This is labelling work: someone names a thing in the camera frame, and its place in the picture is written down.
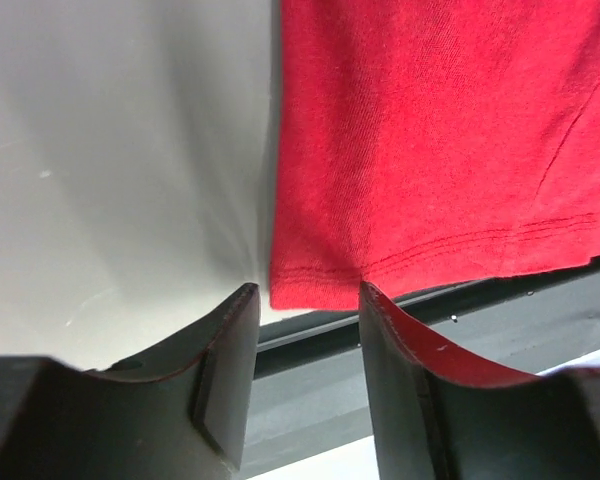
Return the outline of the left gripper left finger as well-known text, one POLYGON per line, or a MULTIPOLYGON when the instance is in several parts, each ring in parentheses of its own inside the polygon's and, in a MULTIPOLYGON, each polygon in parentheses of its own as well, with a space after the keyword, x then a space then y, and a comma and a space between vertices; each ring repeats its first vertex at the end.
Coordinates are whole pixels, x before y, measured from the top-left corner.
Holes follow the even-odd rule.
POLYGON ((259 333, 257 285, 105 370, 0 357, 0 479, 230 479, 259 333))

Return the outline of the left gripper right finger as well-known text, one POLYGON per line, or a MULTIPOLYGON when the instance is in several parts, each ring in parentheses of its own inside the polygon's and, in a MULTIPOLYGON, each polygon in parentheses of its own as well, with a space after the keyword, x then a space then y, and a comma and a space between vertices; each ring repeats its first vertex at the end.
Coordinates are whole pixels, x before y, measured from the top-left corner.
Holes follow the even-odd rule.
POLYGON ((600 366, 506 367, 366 282, 359 331, 381 478, 600 479, 600 366))

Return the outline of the red t shirt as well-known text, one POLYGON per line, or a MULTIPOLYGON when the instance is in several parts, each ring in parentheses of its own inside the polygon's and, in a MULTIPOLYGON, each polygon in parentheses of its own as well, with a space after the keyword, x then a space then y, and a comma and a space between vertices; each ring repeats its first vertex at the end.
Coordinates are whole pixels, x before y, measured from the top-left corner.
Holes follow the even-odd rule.
POLYGON ((600 1, 285 1, 270 304, 600 256, 600 1))

